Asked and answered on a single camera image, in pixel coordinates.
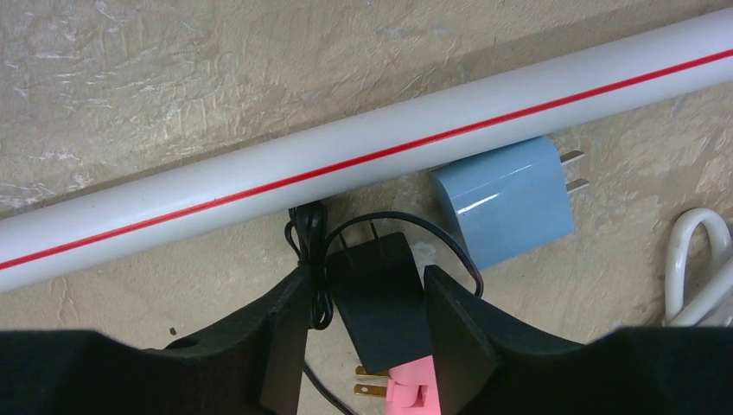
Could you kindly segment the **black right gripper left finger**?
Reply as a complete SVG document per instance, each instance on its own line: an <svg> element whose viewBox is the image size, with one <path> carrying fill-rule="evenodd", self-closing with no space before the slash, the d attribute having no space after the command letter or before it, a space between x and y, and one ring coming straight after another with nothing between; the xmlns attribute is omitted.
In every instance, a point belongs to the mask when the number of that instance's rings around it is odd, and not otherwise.
<svg viewBox="0 0 733 415"><path fill-rule="evenodd" d="M4 414L294 414L312 299L300 266L162 349L91 330L4 331Z"/></svg>

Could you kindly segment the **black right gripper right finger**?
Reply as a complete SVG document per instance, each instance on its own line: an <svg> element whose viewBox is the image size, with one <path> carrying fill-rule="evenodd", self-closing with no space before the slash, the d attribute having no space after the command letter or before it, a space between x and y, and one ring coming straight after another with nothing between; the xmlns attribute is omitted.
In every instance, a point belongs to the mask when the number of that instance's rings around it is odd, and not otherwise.
<svg viewBox="0 0 733 415"><path fill-rule="evenodd" d="M441 268L424 272L445 414L729 414L732 332L626 327L588 344L522 322Z"/></svg>

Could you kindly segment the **black charger adapter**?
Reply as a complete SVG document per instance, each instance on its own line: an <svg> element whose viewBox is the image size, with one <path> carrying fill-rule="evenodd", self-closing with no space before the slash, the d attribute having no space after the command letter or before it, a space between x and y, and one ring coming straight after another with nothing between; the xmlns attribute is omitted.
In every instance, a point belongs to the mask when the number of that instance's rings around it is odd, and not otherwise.
<svg viewBox="0 0 733 415"><path fill-rule="evenodd" d="M406 237L372 232L372 239L355 247L344 243L344 231L352 225L376 220L401 220L439 238L461 261L475 281L475 295L484 291L484 280L460 244L438 225L398 211L363 214L328 230L328 210L320 201L293 207L284 236L315 280L310 327L324 330L335 313L347 329L361 362L377 370L399 366L431 351L424 288ZM341 250L329 252L335 240Z"/></svg>

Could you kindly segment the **blue square charger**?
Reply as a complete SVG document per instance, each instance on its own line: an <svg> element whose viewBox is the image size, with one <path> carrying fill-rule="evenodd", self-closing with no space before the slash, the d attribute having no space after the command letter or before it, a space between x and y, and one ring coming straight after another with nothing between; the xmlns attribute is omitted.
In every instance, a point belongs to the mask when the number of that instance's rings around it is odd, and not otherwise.
<svg viewBox="0 0 733 415"><path fill-rule="evenodd" d="M484 270L574 232L570 194L590 183L567 181L564 169L583 156L535 137L445 164L430 179L449 232Z"/></svg>

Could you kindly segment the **orange power strip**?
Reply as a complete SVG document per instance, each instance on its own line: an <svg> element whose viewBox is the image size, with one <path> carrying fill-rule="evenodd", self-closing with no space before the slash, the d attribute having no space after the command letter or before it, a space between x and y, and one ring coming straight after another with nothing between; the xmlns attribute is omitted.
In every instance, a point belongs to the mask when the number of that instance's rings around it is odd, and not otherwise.
<svg viewBox="0 0 733 415"><path fill-rule="evenodd" d="M666 250L664 324L732 327L732 233L713 210L688 210L672 227Z"/></svg>

